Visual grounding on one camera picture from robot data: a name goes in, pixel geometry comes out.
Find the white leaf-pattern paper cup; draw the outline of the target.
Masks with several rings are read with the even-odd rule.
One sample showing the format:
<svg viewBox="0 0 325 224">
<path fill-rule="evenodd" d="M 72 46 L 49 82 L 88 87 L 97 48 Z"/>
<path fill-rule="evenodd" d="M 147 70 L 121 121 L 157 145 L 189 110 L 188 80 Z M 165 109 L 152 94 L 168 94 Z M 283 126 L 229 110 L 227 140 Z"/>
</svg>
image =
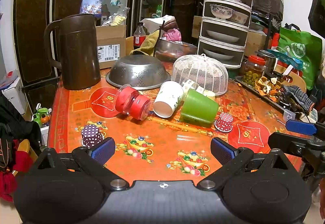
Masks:
<svg viewBox="0 0 325 224">
<path fill-rule="evenodd" d="M 153 104 L 154 113 L 161 118 L 169 118 L 177 109 L 184 95 L 183 88 L 174 81 L 164 82 Z"/>
</svg>

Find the green plastic cup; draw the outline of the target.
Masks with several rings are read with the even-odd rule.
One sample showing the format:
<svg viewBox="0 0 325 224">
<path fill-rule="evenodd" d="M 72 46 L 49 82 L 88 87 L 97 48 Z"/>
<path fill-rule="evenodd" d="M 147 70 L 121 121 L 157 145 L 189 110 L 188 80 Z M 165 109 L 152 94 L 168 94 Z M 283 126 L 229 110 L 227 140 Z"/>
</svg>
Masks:
<svg viewBox="0 0 325 224">
<path fill-rule="evenodd" d="M 181 108 L 180 121 L 209 127 L 215 121 L 219 104 L 214 100 L 189 89 Z"/>
</svg>

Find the purple polka-dot cupcake liner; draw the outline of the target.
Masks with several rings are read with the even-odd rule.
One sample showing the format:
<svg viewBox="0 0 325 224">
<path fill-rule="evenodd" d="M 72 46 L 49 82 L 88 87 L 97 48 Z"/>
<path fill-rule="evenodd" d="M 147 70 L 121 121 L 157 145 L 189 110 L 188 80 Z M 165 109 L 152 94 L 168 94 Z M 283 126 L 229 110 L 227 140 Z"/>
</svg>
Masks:
<svg viewBox="0 0 325 224">
<path fill-rule="evenodd" d="M 81 130 L 81 143 L 87 148 L 92 148 L 103 140 L 104 136 L 101 134 L 100 129 L 94 124 L 86 125 Z"/>
</svg>

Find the red polka-dot cupcake liner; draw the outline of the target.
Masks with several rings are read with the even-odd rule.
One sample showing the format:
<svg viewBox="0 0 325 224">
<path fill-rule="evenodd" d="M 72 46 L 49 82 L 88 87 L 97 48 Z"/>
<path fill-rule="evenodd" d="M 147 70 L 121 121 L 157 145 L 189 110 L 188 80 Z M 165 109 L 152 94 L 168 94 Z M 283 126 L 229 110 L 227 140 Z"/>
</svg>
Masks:
<svg viewBox="0 0 325 224">
<path fill-rule="evenodd" d="M 214 126 L 217 130 L 228 133 L 233 128 L 234 118 L 228 113 L 221 113 L 219 117 L 215 120 Z"/>
</svg>

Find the metal tray with peels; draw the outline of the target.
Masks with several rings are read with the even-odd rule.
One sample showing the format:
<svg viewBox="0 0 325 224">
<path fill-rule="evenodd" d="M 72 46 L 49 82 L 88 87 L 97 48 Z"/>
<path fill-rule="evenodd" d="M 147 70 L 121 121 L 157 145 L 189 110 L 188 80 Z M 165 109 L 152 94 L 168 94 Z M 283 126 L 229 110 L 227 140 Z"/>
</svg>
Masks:
<svg viewBox="0 0 325 224">
<path fill-rule="evenodd" d="M 235 81 L 281 113 L 287 110 L 293 113 L 309 114 L 315 105 L 300 87 L 284 85 L 276 78 L 273 78 L 272 82 L 265 76 L 255 80 L 239 76 L 235 78 Z"/>
</svg>

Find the red transparent plastic jar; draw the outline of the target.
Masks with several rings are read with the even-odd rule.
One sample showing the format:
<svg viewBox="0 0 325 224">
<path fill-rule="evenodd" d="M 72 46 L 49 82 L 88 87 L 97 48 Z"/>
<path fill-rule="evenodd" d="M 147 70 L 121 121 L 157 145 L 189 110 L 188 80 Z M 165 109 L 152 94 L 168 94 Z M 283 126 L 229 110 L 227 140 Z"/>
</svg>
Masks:
<svg viewBox="0 0 325 224">
<path fill-rule="evenodd" d="M 152 101 L 126 84 L 118 89 L 114 99 L 114 108 L 119 113 L 144 121 L 152 108 Z"/>
</svg>

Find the green shopping bag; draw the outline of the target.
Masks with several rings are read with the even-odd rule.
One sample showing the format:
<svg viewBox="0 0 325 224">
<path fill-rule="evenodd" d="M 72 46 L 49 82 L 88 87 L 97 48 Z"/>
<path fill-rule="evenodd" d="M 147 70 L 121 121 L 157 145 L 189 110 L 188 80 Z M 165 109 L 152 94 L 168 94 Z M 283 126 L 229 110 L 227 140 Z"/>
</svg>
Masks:
<svg viewBox="0 0 325 224">
<path fill-rule="evenodd" d="M 322 39 L 287 23 L 280 28 L 279 36 L 280 51 L 302 62 L 302 78 L 311 90 L 322 62 Z"/>
</svg>

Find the red-lid glass jar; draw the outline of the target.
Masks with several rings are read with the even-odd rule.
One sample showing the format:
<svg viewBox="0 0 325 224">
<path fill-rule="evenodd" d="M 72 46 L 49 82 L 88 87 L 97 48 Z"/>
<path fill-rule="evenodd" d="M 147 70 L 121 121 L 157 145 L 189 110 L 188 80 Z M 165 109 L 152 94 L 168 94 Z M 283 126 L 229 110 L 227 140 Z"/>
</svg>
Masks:
<svg viewBox="0 0 325 224">
<path fill-rule="evenodd" d="M 264 73 L 265 59 L 250 55 L 244 64 L 244 74 L 242 81 L 252 87 L 255 86 L 255 81 L 258 81 Z"/>
</svg>

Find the white mesh food cover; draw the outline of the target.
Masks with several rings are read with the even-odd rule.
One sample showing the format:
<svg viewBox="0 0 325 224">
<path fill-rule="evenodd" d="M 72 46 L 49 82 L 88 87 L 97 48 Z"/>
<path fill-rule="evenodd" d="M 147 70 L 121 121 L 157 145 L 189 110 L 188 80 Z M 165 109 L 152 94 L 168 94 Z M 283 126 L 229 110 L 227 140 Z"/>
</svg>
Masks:
<svg viewBox="0 0 325 224">
<path fill-rule="evenodd" d="M 216 96 L 228 90 L 228 72 L 216 59 L 201 55 L 184 55 L 178 58 L 172 67 L 171 81 L 182 84 L 190 79 Z"/>
</svg>

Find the steel colander bowl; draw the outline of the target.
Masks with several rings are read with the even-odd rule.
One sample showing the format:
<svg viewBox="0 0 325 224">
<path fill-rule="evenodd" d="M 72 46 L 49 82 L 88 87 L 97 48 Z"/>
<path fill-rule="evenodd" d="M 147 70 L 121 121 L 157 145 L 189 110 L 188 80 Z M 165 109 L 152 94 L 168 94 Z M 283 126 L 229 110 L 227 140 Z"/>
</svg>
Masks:
<svg viewBox="0 0 325 224">
<path fill-rule="evenodd" d="M 129 84 L 137 90 L 156 89 L 170 80 L 170 74 L 160 60 L 143 54 L 118 59 L 106 74 L 106 82 L 112 86 L 121 88 Z"/>
</svg>

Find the brown plastic pitcher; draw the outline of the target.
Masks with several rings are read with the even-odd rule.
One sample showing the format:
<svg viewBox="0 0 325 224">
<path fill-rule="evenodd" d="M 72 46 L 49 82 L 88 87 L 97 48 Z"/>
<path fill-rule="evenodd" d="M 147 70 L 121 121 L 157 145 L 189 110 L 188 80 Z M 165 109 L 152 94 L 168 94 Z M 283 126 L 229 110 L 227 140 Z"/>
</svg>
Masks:
<svg viewBox="0 0 325 224">
<path fill-rule="evenodd" d="M 51 52 L 50 34 L 58 30 L 60 60 Z M 96 19 L 92 14 L 74 14 L 47 25 L 44 47 L 51 66 L 61 71 L 67 90 L 81 90 L 100 82 L 100 66 L 96 39 Z"/>
</svg>

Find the cardboard box with label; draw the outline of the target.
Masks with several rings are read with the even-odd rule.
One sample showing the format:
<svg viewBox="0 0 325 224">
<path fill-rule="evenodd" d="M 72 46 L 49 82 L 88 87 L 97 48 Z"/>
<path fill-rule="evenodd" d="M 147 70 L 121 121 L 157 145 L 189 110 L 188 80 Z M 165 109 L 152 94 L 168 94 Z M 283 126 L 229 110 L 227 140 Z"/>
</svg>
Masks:
<svg viewBox="0 0 325 224">
<path fill-rule="evenodd" d="M 96 27 L 97 56 L 100 69 L 112 67 L 126 55 L 126 26 Z"/>
</svg>

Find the steel basin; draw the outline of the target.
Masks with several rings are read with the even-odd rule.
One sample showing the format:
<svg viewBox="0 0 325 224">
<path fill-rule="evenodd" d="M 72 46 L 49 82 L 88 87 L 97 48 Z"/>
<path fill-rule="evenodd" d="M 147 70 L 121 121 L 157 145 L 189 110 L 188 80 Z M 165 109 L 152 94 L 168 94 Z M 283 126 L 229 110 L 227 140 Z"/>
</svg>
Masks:
<svg viewBox="0 0 325 224">
<path fill-rule="evenodd" d="M 160 39 L 156 44 L 155 57 L 163 62 L 175 62 L 184 55 L 194 55 L 198 47 L 187 42 L 173 42 Z"/>
</svg>

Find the cola bottle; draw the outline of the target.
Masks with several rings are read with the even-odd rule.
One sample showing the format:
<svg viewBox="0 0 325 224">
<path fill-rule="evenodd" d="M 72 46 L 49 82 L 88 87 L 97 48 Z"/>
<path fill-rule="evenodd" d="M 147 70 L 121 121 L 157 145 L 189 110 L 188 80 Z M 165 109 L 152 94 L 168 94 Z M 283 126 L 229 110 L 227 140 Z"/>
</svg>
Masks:
<svg viewBox="0 0 325 224">
<path fill-rule="evenodd" d="M 139 22 L 137 24 L 137 29 L 135 30 L 133 34 L 133 48 L 137 49 L 140 48 L 143 41 L 146 39 L 146 32 L 143 28 L 144 24 L 143 22 Z"/>
</svg>

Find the floral porcelain bowl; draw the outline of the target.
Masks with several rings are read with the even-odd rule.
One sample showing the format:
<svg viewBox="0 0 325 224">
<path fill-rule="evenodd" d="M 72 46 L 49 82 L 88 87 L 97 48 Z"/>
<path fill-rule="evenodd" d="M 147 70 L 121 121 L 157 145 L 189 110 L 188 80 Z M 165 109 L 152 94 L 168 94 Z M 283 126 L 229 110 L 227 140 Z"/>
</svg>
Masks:
<svg viewBox="0 0 325 224">
<path fill-rule="evenodd" d="M 224 7 L 217 4 L 211 4 L 210 11 L 212 15 L 217 19 L 230 19 L 233 14 L 232 8 Z"/>
</svg>

